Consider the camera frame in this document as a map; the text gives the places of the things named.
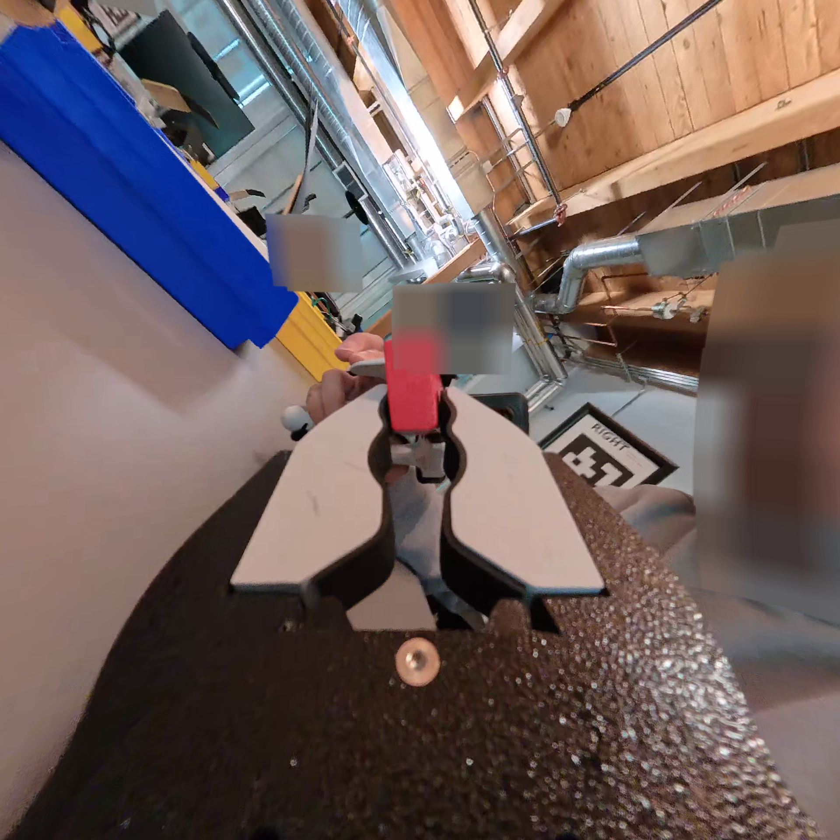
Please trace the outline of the black display screen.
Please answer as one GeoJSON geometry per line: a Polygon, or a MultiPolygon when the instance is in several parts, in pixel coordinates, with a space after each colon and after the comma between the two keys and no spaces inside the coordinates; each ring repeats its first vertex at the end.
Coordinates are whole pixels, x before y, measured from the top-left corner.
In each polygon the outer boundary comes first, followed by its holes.
{"type": "Polygon", "coordinates": [[[171,11],[162,11],[118,52],[140,79],[173,87],[187,103],[198,105],[198,112],[186,117],[215,158],[253,132],[226,76],[171,11]]]}

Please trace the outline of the yellow plastic bin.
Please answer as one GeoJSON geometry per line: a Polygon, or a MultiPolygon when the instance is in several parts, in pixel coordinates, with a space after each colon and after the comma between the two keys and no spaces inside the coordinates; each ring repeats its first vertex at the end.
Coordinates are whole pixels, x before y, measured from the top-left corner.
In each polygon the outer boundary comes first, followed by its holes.
{"type": "Polygon", "coordinates": [[[299,302],[276,335],[276,341],[316,382],[328,370],[347,371],[349,364],[335,355],[342,340],[309,295],[305,292],[297,295],[299,302]]]}

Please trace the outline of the cardboard box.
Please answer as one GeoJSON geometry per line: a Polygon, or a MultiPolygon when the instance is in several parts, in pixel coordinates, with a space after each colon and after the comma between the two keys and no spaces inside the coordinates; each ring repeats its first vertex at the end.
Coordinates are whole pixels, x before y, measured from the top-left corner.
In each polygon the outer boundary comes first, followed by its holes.
{"type": "Polygon", "coordinates": [[[158,119],[163,122],[164,136],[195,161],[210,162],[214,152],[209,150],[200,121],[218,129],[214,116],[193,98],[162,82],[141,79],[143,88],[154,104],[158,119]]]}

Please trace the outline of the silver ventilation duct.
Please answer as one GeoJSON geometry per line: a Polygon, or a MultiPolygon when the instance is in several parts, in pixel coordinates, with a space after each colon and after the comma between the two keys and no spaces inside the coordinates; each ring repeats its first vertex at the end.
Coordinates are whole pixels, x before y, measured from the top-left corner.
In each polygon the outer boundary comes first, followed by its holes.
{"type": "Polygon", "coordinates": [[[560,288],[554,293],[534,293],[529,306],[536,313],[563,316],[581,300],[584,279],[590,270],[632,266],[644,262],[638,236],[618,235],[584,243],[572,249],[563,263],[560,288]]]}

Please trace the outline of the person's grey sweatshirt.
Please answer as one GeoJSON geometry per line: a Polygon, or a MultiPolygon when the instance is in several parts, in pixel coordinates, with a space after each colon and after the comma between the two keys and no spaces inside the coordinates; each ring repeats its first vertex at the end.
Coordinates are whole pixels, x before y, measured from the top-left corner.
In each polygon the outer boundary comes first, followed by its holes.
{"type": "Polygon", "coordinates": [[[659,486],[595,491],[691,593],[738,679],[759,735],[798,806],[839,838],[838,626],[697,581],[693,499],[659,486]]]}

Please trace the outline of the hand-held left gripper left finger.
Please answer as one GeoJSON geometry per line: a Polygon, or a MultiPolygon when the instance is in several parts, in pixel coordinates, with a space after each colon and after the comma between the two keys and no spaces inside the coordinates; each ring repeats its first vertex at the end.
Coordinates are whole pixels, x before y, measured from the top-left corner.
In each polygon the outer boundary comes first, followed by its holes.
{"type": "Polygon", "coordinates": [[[387,581],[395,549],[385,396],[376,386],[296,445],[232,575],[233,590],[354,607],[387,581]]]}

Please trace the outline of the person's right hand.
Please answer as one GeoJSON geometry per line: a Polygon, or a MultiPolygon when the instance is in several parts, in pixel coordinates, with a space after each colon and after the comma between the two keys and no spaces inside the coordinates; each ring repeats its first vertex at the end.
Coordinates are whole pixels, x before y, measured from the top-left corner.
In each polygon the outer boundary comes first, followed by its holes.
{"type": "MultiPolygon", "coordinates": [[[[382,337],[358,332],[346,338],[334,351],[335,357],[347,364],[362,361],[383,361],[382,337]]],[[[347,371],[329,369],[319,383],[309,388],[305,407],[314,424],[339,411],[346,403],[361,396],[384,381],[364,375],[353,375],[347,371]]]]}

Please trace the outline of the blue plastic bin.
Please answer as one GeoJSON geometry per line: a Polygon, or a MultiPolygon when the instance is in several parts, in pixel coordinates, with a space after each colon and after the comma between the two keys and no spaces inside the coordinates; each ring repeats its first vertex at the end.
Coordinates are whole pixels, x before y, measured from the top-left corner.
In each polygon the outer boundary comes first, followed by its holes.
{"type": "Polygon", "coordinates": [[[62,23],[2,36],[1,137],[229,349],[266,346],[299,302],[62,23]]]}

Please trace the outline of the white flat board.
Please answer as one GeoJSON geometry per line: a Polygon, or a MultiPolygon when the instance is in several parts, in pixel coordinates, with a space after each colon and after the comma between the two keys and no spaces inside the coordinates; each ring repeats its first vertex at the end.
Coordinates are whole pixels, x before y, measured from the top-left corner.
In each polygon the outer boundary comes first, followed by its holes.
{"type": "Polygon", "coordinates": [[[190,171],[192,176],[202,185],[205,193],[208,193],[215,204],[232,220],[238,231],[254,246],[257,252],[261,255],[265,262],[269,261],[268,248],[264,240],[258,238],[250,228],[238,218],[235,209],[229,203],[223,200],[214,189],[211,188],[209,181],[211,176],[206,173],[204,168],[194,161],[182,157],[182,163],[185,168],[190,171]]]}

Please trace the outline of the person's right forearm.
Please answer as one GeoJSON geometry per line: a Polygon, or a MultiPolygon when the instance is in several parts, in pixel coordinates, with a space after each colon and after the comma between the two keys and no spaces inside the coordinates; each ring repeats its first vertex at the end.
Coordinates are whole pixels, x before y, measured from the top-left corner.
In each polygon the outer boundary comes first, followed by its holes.
{"type": "Polygon", "coordinates": [[[396,558],[415,573],[427,595],[449,612],[458,613],[459,599],[440,570],[444,495],[432,485],[421,483],[412,471],[391,484],[388,492],[396,558]]]}

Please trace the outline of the framed black white marker sign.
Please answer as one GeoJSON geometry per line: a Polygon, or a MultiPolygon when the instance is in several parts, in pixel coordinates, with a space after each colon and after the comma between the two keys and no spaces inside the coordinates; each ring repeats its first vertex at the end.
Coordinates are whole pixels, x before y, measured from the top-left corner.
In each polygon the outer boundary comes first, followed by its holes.
{"type": "Polygon", "coordinates": [[[591,403],[546,434],[539,446],[559,455],[590,487],[657,486],[678,468],[591,403]]]}

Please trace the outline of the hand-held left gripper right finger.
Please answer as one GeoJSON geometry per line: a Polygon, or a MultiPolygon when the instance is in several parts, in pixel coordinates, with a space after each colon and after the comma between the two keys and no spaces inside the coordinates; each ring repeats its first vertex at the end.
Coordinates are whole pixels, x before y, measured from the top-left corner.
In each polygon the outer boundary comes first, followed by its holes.
{"type": "Polygon", "coordinates": [[[606,584],[540,447],[510,419],[448,388],[440,570],[449,590],[489,614],[606,584]]]}

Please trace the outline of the red rectangular block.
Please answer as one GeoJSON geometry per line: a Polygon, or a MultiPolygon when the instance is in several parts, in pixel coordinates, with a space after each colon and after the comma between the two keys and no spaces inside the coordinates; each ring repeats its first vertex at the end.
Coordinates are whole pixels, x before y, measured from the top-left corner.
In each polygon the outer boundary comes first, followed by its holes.
{"type": "Polygon", "coordinates": [[[444,390],[438,371],[438,352],[430,340],[408,338],[385,341],[385,383],[392,431],[425,434],[438,427],[444,390]]]}

